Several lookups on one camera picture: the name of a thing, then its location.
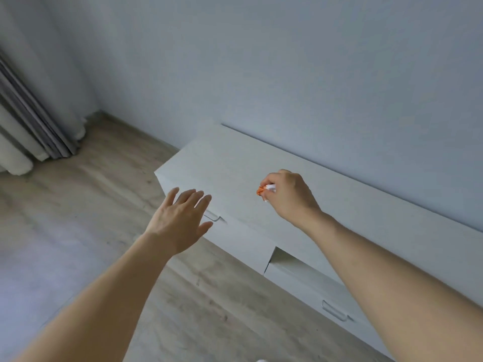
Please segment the person's right hand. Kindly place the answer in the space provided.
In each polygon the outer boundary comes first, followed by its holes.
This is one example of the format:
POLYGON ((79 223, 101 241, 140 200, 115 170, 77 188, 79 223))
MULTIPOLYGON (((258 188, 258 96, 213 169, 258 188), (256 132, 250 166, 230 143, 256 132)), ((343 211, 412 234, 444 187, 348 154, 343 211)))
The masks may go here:
POLYGON ((281 218, 302 231, 327 218, 298 173, 285 169, 269 173, 260 183, 259 194, 281 218))

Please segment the person's left hand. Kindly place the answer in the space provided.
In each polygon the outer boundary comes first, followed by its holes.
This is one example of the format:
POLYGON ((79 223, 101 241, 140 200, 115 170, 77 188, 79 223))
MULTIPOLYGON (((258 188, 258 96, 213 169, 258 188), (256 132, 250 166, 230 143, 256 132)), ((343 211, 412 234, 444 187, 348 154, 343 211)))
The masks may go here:
POLYGON ((141 236, 149 249, 168 257, 177 255, 197 241, 194 241, 195 226, 203 222, 203 213, 207 210, 212 196, 204 194, 196 208, 185 208, 185 201, 190 194, 197 192, 189 189, 179 192, 172 206, 166 206, 166 197, 149 221, 147 229, 141 236))

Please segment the person's left forearm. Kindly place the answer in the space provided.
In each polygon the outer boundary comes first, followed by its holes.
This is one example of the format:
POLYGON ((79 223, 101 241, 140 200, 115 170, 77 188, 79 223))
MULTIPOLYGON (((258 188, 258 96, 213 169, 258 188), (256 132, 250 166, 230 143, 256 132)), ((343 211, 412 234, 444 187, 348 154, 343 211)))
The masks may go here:
POLYGON ((176 245, 144 233, 14 362, 123 362, 146 301, 176 245))

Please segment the person's right forearm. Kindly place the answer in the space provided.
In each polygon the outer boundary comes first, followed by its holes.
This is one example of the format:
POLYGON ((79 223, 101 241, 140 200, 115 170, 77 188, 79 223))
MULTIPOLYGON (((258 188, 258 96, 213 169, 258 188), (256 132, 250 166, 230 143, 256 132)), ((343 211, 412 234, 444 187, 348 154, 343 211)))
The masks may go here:
POLYGON ((320 211, 299 226, 398 362, 483 362, 481 307, 320 211))

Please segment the white cabinet drawer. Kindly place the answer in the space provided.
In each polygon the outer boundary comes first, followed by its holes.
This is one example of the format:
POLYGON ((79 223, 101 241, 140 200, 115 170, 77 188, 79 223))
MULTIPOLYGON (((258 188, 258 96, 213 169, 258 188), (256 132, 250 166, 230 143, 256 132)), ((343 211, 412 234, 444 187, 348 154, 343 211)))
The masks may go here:
POLYGON ((341 328, 393 359, 382 339, 344 285, 280 249, 275 250, 264 275, 268 280, 337 323, 341 328), (348 313, 354 321, 344 323, 326 313, 321 307, 323 300, 348 313))
POLYGON ((209 189, 206 184, 192 184, 185 180, 169 178, 159 170, 155 171, 155 175, 165 192, 173 187, 179 187, 182 192, 197 189, 202 190, 204 194, 210 194, 212 200, 207 209, 221 215, 226 223, 215 222, 204 237, 257 273, 263 275, 266 272, 276 248, 272 240, 222 210, 216 202, 218 197, 214 190, 209 189))

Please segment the white low cabinet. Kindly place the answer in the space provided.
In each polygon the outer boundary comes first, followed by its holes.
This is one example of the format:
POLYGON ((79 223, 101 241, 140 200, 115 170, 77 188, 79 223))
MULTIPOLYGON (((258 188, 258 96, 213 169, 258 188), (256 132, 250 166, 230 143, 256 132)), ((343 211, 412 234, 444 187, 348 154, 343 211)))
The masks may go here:
POLYGON ((483 362, 483 233, 215 125, 155 171, 208 239, 400 362, 483 362))

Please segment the grey curtain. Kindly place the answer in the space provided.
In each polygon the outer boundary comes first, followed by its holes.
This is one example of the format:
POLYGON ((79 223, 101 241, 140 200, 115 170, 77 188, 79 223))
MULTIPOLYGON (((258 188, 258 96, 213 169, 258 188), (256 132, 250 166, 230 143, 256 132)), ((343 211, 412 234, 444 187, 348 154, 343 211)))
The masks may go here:
POLYGON ((11 115, 2 127, 39 161, 75 156, 71 138, 25 84, 0 50, 0 105, 11 115))

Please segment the white sheer curtain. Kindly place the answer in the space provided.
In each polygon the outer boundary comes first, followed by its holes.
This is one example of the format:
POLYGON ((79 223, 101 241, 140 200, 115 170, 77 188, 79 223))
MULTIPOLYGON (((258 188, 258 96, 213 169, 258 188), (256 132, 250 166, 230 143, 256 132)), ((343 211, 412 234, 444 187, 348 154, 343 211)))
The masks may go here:
MULTIPOLYGON (((45 0, 0 0, 0 50, 79 151, 99 107, 45 0)), ((22 176, 43 161, 3 131, 8 118, 0 105, 0 172, 22 176)))

